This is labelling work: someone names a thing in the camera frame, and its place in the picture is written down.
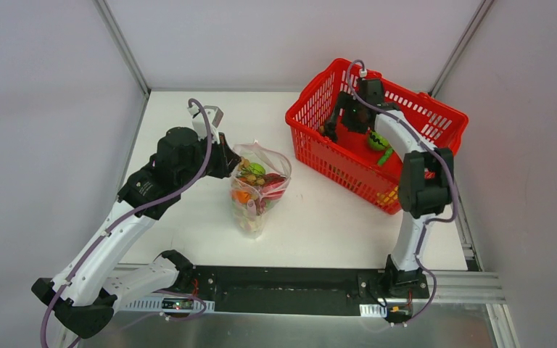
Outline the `dark grape bunch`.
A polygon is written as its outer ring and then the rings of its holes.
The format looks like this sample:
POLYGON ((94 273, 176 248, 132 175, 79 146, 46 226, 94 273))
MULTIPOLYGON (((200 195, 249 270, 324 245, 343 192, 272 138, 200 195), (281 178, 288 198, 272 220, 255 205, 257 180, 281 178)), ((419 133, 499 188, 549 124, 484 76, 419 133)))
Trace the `dark grape bunch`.
POLYGON ((336 129, 337 129, 337 125, 335 123, 327 123, 321 125, 318 129, 318 132, 323 137, 326 137, 333 143, 336 143, 338 140, 336 129))

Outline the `light green round fruit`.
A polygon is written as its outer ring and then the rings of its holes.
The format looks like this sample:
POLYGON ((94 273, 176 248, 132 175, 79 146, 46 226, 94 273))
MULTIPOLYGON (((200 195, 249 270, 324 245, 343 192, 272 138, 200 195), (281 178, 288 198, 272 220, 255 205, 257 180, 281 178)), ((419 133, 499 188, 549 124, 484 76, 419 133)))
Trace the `light green round fruit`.
POLYGON ((258 177, 264 176, 266 174, 266 170, 265 168, 256 162, 251 162, 249 164, 249 166, 247 167, 247 171, 251 174, 251 175, 255 175, 258 177))

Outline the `green mangosteen fruit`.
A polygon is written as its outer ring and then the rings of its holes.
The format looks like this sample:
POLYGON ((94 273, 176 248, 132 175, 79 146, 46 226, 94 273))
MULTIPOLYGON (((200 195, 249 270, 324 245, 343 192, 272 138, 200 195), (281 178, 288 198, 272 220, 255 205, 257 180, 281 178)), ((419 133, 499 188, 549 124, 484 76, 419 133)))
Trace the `green mangosteen fruit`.
POLYGON ((367 138, 368 147, 375 152, 385 152, 390 149, 388 140, 380 136, 377 132, 371 131, 367 138))

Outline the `clear zip top bag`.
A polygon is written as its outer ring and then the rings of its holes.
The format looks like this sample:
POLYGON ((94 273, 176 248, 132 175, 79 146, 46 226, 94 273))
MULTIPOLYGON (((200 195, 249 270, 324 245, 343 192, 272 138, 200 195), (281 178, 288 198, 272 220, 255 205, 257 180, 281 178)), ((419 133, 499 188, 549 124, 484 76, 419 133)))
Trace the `clear zip top bag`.
MULTIPOLYGON (((246 158, 251 162, 260 163, 263 167, 265 167, 267 174, 278 173, 280 175, 285 175, 289 179, 289 184, 290 184, 291 174, 292 174, 292 164, 287 159, 287 157, 284 156, 283 154, 271 149, 267 149, 261 146, 256 141, 252 142, 251 144, 237 144, 234 147, 234 151, 242 159, 246 158)), ((232 199, 231 191, 242 190, 251 193, 253 200, 249 201, 248 204, 254 203, 257 207, 257 213, 259 215, 264 215, 265 219, 267 220, 269 212, 279 203, 280 199, 278 200, 262 199, 260 196, 260 187, 250 186, 240 182, 239 180, 236 179, 236 171, 237 168, 231 174, 231 186, 230 186, 231 211, 232 211, 233 218, 234 218, 234 214, 233 214, 234 206, 238 203, 232 199)))

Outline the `orange fruit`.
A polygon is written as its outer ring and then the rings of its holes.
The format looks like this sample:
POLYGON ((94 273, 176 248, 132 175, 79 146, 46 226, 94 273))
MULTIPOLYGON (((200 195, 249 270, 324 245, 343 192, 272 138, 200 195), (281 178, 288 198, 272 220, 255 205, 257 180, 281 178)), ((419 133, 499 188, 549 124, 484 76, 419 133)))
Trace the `orange fruit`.
POLYGON ((235 202, 243 205, 247 205, 249 201, 253 200, 250 192, 242 190, 232 190, 231 197, 235 202))

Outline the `red apple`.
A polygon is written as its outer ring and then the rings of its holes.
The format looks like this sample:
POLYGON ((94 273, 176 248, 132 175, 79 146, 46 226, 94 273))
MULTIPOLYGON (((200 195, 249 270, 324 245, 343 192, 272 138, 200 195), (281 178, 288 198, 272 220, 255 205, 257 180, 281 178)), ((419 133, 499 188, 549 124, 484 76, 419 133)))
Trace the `red apple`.
POLYGON ((289 179, 285 175, 278 173, 268 173, 260 180, 263 181, 260 184, 260 196, 262 199, 267 200, 280 199, 289 184, 289 179))

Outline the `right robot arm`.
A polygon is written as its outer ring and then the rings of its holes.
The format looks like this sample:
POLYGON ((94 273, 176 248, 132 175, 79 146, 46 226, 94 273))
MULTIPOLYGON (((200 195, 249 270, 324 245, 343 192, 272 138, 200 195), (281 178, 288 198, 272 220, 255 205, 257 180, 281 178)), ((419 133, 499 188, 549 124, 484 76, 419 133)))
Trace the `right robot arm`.
POLYGON ((397 185, 403 220, 380 280, 388 295, 401 297, 423 275, 421 252, 427 228, 440 220, 455 198, 453 153, 422 138, 400 108, 385 101, 384 86, 378 78, 358 78, 350 91, 339 93, 322 135, 336 142, 339 123, 353 133, 381 136, 403 163, 397 185))

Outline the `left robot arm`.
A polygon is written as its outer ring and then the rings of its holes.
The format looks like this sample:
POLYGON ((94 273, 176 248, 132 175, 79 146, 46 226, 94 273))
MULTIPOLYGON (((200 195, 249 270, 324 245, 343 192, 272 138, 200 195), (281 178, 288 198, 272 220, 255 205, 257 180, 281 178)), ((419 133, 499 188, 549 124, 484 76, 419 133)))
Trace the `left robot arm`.
POLYGON ((193 265, 176 250, 161 252, 150 264, 127 275, 111 272, 133 244, 177 203, 186 186, 206 177, 227 178, 240 157, 224 133, 211 142, 195 130, 171 128, 157 151, 132 173, 117 193, 101 228, 79 255, 53 278, 39 278, 31 291, 56 319, 82 339, 101 332, 129 303, 158 290, 184 293, 191 287, 193 265))

